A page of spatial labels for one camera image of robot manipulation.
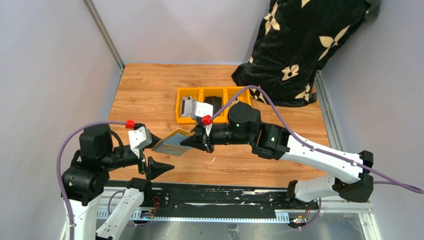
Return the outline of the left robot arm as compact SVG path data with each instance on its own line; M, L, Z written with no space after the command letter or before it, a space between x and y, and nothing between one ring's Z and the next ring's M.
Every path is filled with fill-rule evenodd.
M98 121L75 130L80 148L66 171L56 171L67 217L66 240L117 240L139 206L160 205L152 190L152 180L174 166L144 155L144 150L151 149L159 138L144 124L128 120L123 123L129 136L129 144L125 145L111 129L112 124L112 121ZM128 166L137 166L145 178L135 177L127 183L117 207L97 227L97 214L110 171Z

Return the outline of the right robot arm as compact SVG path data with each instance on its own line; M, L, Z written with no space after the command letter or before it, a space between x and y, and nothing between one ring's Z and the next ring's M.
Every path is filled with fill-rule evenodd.
M289 183L285 201L292 209L325 197L339 196L356 203L369 200L374 179L361 165L372 167L371 152L346 153L307 140L285 127L262 122L260 111L243 102L230 107L227 120L210 125L198 120L194 134L180 144L207 153L216 145L250 145L260 158L296 162L326 172L322 177Z

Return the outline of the yellow leather card holder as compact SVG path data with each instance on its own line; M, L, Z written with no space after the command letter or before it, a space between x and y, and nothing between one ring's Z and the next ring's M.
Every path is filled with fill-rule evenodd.
M177 128L167 137L160 140L151 150L155 153L165 155L182 156L188 150L191 150L192 147L183 146L181 142L187 140L193 134L192 132Z

